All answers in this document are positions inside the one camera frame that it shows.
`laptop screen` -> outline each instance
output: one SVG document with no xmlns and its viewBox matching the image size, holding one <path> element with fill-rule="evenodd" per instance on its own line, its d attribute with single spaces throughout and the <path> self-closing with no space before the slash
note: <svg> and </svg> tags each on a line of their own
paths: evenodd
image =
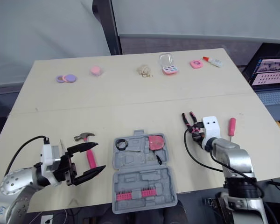
<svg viewBox="0 0 280 224">
<path fill-rule="evenodd" d="M 261 58 L 249 78 L 254 90 L 280 88 L 280 58 Z"/>
</svg>

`white bottle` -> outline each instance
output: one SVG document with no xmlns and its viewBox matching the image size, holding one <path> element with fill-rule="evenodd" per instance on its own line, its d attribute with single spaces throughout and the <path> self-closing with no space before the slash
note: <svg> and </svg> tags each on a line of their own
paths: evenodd
<svg viewBox="0 0 280 224">
<path fill-rule="evenodd" d="M 209 58 L 209 57 L 203 57 L 203 59 L 205 61 L 207 61 L 207 62 L 209 62 L 209 63 L 219 67 L 219 68 L 223 66 L 223 63 L 220 60 L 218 60 L 218 59 L 213 59 L 213 58 Z"/>
</svg>

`open tool case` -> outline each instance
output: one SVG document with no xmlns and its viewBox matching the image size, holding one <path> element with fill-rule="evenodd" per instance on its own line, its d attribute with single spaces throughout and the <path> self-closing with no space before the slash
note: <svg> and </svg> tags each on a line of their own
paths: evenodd
<svg viewBox="0 0 280 224">
<path fill-rule="evenodd" d="M 150 142 L 155 136 L 163 138 L 163 147 L 152 151 Z M 127 143 L 124 150 L 118 149 L 120 141 L 123 145 Z M 163 134 L 147 135 L 143 130 L 137 130 L 134 136 L 115 139 L 113 167 L 119 171 L 113 176 L 113 212 L 120 214 L 175 206 L 177 196 L 167 161 L 168 150 Z"/>
</svg>

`screwdriver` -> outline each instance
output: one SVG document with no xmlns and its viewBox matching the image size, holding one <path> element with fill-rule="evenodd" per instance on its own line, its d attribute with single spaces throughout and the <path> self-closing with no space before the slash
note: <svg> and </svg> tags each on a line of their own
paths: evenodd
<svg viewBox="0 0 280 224">
<path fill-rule="evenodd" d="M 230 118 L 229 120 L 228 135 L 230 136 L 230 141 L 232 136 L 234 136 L 236 121 L 235 118 Z"/>
</svg>

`hammer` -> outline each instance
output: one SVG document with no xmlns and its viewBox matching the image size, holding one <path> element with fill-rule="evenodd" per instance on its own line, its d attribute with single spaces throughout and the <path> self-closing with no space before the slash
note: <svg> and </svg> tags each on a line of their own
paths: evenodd
<svg viewBox="0 0 280 224">
<path fill-rule="evenodd" d="M 78 136 L 75 136 L 75 137 L 74 137 L 74 140 L 75 140 L 75 141 L 79 141 L 79 140 L 83 139 L 84 142 L 87 142 L 88 136 L 95 136 L 95 134 L 89 133 L 89 132 L 84 132 L 84 133 L 81 133 L 81 134 L 78 135 Z"/>
<path fill-rule="evenodd" d="M 95 134 L 89 133 L 89 132 L 84 132 L 84 133 L 81 133 L 81 134 L 78 135 L 78 136 L 75 136 L 75 137 L 74 137 L 74 140 L 75 140 L 75 141 L 79 141 L 79 140 L 83 139 L 84 142 L 87 142 L 88 136 L 95 136 Z M 93 152 L 92 152 L 91 149 L 88 149 L 88 150 L 86 151 L 86 157 L 87 157 L 87 160 L 88 160 L 88 164 L 89 164 L 89 166 L 90 166 L 90 169 L 96 168 L 96 167 L 97 167 L 97 163 L 95 162 L 94 154 L 93 154 Z"/>
</svg>

